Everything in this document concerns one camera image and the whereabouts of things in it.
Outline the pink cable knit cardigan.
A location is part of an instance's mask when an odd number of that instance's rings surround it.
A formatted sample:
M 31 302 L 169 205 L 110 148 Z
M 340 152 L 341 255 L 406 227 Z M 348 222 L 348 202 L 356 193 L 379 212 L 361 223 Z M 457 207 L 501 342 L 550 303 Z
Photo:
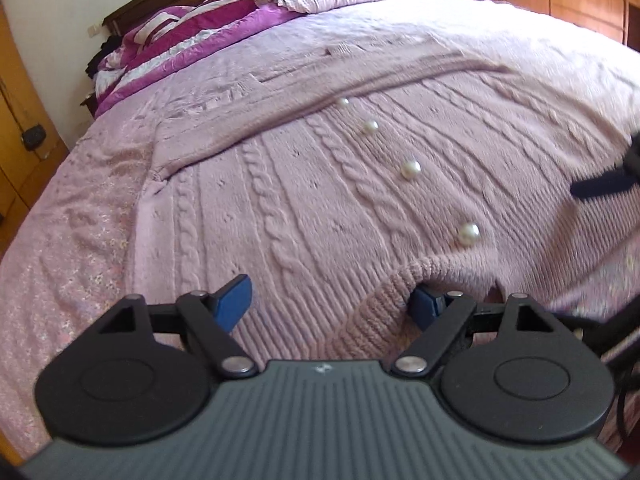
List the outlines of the pink cable knit cardigan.
M 527 292 L 609 316 L 639 290 L 639 195 L 578 202 L 638 124 L 629 84 L 436 41 L 338 44 L 166 104 L 128 284 L 151 301 L 250 276 L 259 361 L 384 356 L 410 292 Z

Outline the black clothes pile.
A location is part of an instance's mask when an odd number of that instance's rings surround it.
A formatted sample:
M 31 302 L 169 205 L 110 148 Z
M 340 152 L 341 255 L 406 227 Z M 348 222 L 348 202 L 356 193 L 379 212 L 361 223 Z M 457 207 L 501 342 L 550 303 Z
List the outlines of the black clothes pile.
M 95 55 L 88 62 L 85 73 L 90 79 L 93 79 L 96 76 L 96 73 L 99 70 L 100 63 L 110 55 L 112 52 L 116 51 L 122 45 L 122 36 L 110 35 L 107 40 L 101 44 L 100 50 L 96 52 Z

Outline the pink floral bed sheet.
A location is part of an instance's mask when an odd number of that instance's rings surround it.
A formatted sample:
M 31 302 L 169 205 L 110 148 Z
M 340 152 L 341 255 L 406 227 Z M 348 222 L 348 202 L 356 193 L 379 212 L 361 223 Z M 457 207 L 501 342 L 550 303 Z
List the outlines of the pink floral bed sheet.
M 40 370 L 119 298 L 137 203 L 166 104 L 194 105 L 262 68 L 338 44 L 436 41 L 537 75 L 604 78 L 639 93 L 639 55 L 596 32 L 488 1 L 427 15 L 377 2 L 294 18 L 209 55 L 98 118 L 62 163 L 1 263 L 1 427 L 23 453 L 47 435 L 32 388 Z

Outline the dark wooden nightstand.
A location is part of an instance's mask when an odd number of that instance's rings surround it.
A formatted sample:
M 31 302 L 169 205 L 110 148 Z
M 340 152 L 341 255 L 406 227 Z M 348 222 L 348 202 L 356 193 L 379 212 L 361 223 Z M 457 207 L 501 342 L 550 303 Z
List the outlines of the dark wooden nightstand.
M 96 118 L 96 115 L 98 114 L 99 101 L 94 92 L 88 93 L 81 101 L 80 105 L 88 110 L 92 118 Z

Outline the yellow wooden wardrobe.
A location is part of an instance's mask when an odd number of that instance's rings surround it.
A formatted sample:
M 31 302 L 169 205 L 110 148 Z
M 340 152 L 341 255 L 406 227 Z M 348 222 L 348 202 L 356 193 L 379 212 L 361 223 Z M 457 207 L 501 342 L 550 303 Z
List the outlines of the yellow wooden wardrobe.
M 8 18 L 1 17 L 1 250 L 6 252 L 29 211 L 66 159 L 68 148 L 44 109 L 18 53 Z M 47 139 L 33 152 L 21 134 L 43 125 Z

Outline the small black hanging bag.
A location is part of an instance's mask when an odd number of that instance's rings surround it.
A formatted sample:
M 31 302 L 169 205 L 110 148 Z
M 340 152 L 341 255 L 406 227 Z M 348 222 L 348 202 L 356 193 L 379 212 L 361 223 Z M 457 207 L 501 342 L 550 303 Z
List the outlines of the small black hanging bag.
M 33 152 L 47 139 L 47 131 L 43 125 L 34 125 L 22 132 L 21 139 L 25 150 Z

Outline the magenta white striped quilt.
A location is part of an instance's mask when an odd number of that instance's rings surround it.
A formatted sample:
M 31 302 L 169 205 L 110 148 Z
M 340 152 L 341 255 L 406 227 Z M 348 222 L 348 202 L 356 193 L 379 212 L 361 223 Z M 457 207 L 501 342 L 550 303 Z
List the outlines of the magenta white striped quilt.
M 122 36 L 120 46 L 99 62 L 94 114 L 99 117 L 151 84 L 299 15 L 255 0 L 168 6 Z

